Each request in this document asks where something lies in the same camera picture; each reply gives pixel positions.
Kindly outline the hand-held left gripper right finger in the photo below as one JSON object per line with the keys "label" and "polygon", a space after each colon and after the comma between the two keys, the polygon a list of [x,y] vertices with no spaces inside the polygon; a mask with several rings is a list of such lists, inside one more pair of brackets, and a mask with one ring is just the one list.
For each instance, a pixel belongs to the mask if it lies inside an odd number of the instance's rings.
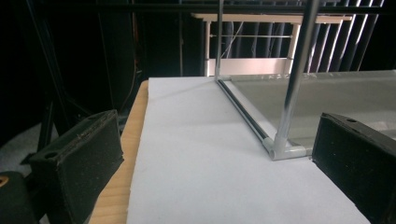
{"label": "hand-held left gripper right finger", "polygon": [[324,113],[312,159],[372,224],[396,224],[396,140]]}

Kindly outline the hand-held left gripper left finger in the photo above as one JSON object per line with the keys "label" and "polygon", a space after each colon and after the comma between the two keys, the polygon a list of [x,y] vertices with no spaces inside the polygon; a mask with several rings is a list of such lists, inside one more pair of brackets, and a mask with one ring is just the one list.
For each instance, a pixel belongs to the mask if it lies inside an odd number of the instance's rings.
{"label": "hand-held left gripper left finger", "polygon": [[123,163],[118,114],[92,115],[30,159],[44,187],[46,214],[52,224],[85,224],[97,199]]}

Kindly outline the black metal stand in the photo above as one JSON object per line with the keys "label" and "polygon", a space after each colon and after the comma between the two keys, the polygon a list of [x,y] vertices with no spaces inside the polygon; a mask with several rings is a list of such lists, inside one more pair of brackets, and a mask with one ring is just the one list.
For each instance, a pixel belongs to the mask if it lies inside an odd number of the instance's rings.
{"label": "black metal stand", "polygon": [[51,142],[53,128],[59,135],[92,112],[67,93],[41,0],[16,0],[15,7],[34,68],[45,95],[44,116],[37,152]]}

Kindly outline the metal tube rack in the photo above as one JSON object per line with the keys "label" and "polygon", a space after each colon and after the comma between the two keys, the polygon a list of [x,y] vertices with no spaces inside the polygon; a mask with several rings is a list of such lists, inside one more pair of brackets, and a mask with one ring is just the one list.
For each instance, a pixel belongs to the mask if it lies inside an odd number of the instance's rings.
{"label": "metal tube rack", "polygon": [[296,44],[296,55],[293,57],[293,64],[290,71],[290,79],[287,87],[281,119],[274,138],[271,138],[260,126],[252,119],[240,102],[235,99],[233,93],[226,86],[223,80],[220,79],[221,66],[221,37],[222,37],[222,23],[223,23],[224,0],[218,1],[218,37],[217,37],[217,56],[215,59],[215,80],[220,88],[226,93],[235,107],[239,110],[247,124],[252,131],[262,141],[262,145],[268,152],[273,161],[281,161],[286,159],[301,158],[308,156],[308,150],[301,146],[293,146],[288,142],[290,124],[292,115],[296,106],[297,97],[302,81],[303,71],[308,57],[309,45],[312,41],[312,32],[316,22],[318,13],[325,14],[362,14],[362,15],[396,15],[390,8],[385,7],[321,7],[319,0],[306,0],[304,7],[298,9],[297,7],[281,8],[282,12],[291,14],[292,12],[303,12],[302,29],[298,35]]}

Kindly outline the white mat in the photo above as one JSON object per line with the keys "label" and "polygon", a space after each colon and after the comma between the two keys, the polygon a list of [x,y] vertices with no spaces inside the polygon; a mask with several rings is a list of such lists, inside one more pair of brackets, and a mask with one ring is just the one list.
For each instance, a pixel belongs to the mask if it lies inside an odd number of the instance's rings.
{"label": "white mat", "polygon": [[128,224],[370,224],[308,158],[272,161],[217,83],[152,78]]}

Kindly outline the white background table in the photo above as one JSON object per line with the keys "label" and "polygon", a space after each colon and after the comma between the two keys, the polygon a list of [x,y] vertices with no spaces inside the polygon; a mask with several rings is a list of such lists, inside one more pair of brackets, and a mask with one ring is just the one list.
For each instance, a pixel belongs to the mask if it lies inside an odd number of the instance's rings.
{"label": "white background table", "polygon": [[[217,14],[192,13],[195,19],[205,22],[205,76],[215,75],[216,60],[209,56],[211,23],[218,20]],[[274,75],[289,74],[296,51],[298,36],[303,17],[301,15],[248,15],[224,14],[222,20],[226,22],[264,22],[264,23],[290,23],[293,25],[290,36],[279,35],[278,38],[290,38],[290,46],[286,58],[236,58],[221,59],[219,73],[223,76],[233,75]]]}

